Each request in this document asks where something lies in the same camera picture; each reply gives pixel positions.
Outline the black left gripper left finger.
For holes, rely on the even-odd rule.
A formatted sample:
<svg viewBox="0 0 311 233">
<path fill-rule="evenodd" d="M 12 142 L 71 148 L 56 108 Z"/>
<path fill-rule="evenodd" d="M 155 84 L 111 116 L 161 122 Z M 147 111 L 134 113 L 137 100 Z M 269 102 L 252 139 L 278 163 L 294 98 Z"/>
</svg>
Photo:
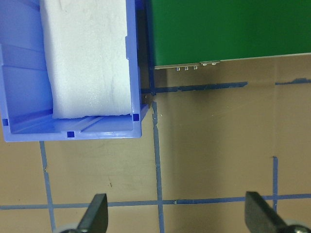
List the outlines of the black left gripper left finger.
<svg viewBox="0 0 311 233">
<path fill-rule="evenodd" d="M 105 233 L 108 228 L 108 202 L 106 194 L 96 194 L 79 222 L 77 233 Z"/>
</svg>

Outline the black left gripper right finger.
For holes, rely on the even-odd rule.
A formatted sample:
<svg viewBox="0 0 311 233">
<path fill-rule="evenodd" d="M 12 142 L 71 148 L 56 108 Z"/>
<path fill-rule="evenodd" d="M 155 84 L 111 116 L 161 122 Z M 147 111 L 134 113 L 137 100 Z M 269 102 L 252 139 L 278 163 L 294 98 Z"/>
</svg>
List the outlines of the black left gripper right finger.
<svg viewBox="0 0 311 233">
<path fill-rule="evenodd" d="M 246 192 L 244 220 L 251 233 L 284 233 L 289 227 L 258 192 Z"/>
</svg>

